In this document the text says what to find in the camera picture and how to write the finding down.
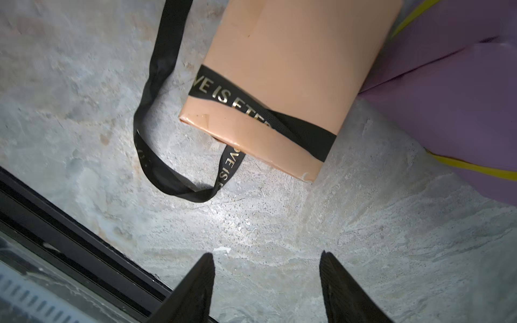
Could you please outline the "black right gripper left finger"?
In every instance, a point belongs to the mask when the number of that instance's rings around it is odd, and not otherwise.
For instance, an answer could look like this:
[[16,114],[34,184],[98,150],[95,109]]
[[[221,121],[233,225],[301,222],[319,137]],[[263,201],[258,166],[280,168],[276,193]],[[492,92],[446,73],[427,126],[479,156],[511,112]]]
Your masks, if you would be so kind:
[[214,279],[214,257],[211,253],[205,253],[148,318],[148,322],[213,322],[214,319],[210,317],[209,312]]

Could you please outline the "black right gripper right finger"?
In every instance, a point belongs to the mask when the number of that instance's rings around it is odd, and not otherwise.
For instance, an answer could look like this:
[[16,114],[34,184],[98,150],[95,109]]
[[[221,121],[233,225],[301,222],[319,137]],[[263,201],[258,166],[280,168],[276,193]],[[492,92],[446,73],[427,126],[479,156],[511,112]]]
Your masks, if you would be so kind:
[[393,322],[332,253],[321,254],[319,273],[329,322]]

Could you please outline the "black ribbon gold lettering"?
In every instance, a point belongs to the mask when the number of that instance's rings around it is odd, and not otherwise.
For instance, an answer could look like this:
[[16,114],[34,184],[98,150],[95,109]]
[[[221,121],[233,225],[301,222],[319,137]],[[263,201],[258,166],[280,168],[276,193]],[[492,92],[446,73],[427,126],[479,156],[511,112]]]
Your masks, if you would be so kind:
[[336,135],[296,117],[272,111],[240,87],[200,66],[180,120],[226,144],[215,183],[198,188],[162,161],[145,140],[144,118],[176,67],[191,1],[167,1],[149,62],[149,77],[133,117],[133,141],[149,181],[167,195],[194,203],[212,199],[251,155],[293,177],[312,182]]

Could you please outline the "peach gift box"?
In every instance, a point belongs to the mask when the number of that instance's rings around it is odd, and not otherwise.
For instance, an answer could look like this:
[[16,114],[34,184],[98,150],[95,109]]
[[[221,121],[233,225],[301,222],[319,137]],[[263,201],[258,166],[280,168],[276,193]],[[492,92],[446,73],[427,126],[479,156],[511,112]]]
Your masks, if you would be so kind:
[[230,1],[202,65],[268,109],[339,133],[400,1]]

